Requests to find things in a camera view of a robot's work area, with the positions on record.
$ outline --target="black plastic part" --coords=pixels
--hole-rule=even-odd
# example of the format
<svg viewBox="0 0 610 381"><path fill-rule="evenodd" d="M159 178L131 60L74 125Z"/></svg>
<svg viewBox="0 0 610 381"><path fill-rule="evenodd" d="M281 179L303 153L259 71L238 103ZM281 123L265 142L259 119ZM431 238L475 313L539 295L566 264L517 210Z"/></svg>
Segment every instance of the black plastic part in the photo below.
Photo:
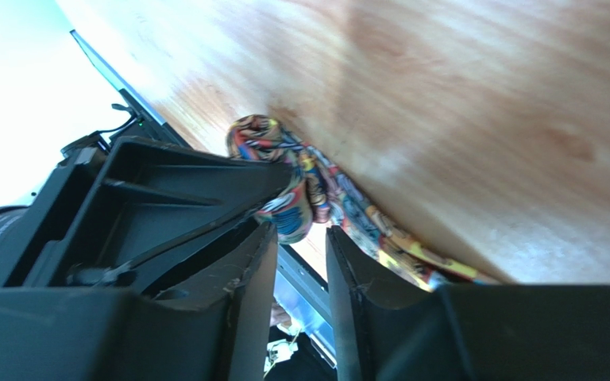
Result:
<svg viewBox="0 0 610 381"><path fill-rule="evenodd" d="M339 227L326 251L339 379L610 380L610 286L428 294Z"/></svg>
<svg viewBox="0 0 610 381"><path fill-rule="evenodd" d="M1 379L261 379L270 224L151 301L129 289L0 289Z"/></svg>
<svg viewBox="0 0 610 381"><path fill-rule="evenodd" d="M84 137L80 137L79 139L66 145L65 147L60 149L60 153L63 155L64 158L67 159L68 157L72 156L83 148L97 148L103 153L110 153L110 145L107 144L105 139L101 137L98 131L86 135Z"/></svg>
<svg viewBox="0 0 610 381"><path fill-rule="evenodd" d="M145 291L211 242L240 230L238 225L276 197L289 179L285 165L122 138L65 237L46 245L24 285L62 286L76 264L107 268L130 263L143 273L133 286Z"/></svg>
<svg viewBox="0 0 610 381"><path fill-rule="evenodd" d="M56 167L15 229L0 236L5 253L0 255L0 287L22 285L42 248L63 238L104 160L98 149L85 148Z"/></svg>

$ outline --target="wooden surface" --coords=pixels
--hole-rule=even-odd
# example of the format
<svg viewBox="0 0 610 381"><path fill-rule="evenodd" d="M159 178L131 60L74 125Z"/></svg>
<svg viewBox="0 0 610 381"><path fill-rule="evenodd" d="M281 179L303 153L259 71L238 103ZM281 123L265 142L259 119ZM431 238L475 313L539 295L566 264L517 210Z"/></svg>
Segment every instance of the wooden surface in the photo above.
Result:
<svg viewBox="0 0 610 381"><path fill-rule="evenodd" d="M610 283L610 0L63 0L195 148L280 118L429 247Z"/></svg>

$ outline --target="colorful cloth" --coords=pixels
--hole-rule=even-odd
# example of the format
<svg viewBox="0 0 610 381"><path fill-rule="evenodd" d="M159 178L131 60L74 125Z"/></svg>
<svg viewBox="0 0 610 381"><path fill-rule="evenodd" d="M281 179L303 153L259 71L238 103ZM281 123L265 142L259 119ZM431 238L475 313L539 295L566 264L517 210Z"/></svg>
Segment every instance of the colorful cloth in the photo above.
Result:
<svg viewBox="0 0 610 381"><path fill-rule="evenodd" d="M289 187L256 215L259 221L275 223L280 243L300 241L312 222L331 220L366 254L426 291L452 281L495 282L423 248L381 213L337 165L281 122L265 115L243 117L230 127L227 146L232 158L280 161L293 167Z"/></svg>

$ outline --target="black cable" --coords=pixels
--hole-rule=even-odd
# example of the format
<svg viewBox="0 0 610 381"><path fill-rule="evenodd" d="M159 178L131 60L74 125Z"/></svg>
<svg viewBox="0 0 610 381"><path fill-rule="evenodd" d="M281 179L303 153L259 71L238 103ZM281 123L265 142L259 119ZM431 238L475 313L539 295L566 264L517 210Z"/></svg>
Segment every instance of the black cable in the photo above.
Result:
<svg viewBox="0 0 610 381"><path fill-rule="evenodd" d="M148 262L173 248L177 248L182 244L186 244L187 242L190 242L190 241L194 240L195 238L199 238L204 234L210 233L210 232L220 228L221 226L223 226L226 223L232 222L233 220L236 223L236 222L239 222L243 218L247 218L247 216L250 216L250 215L253 215L253 213L243 213L243 212L237 213L237 212L232 211L232 212L226 214L225 216L220 217L219 219L217 219L215 221L202 225L202 226L198 227L197 229L192 230L189 233L185 233L181 236L173 238L169 241L164 242L163 244L159 244L159 245L155 246L154 248L151 248L151 249L143 252L142 254L135 256L133 259L129 260L126 263L129 265L128 269L133 269L138 266L141 266L145 262Z"/></svg>
<svg viewBox="0 0 610 381"><path fill-rule="evenodd" d="M137 118L136 118L135 115L131 115L131 117L129 118L128 121L124 122L123 125L120 125L116 129L100 129L100 130L96 131L96 133L116 133L120 129L124 129L126 127L129 127L132 123L134 123L136 121L136 119Z"/></svg>

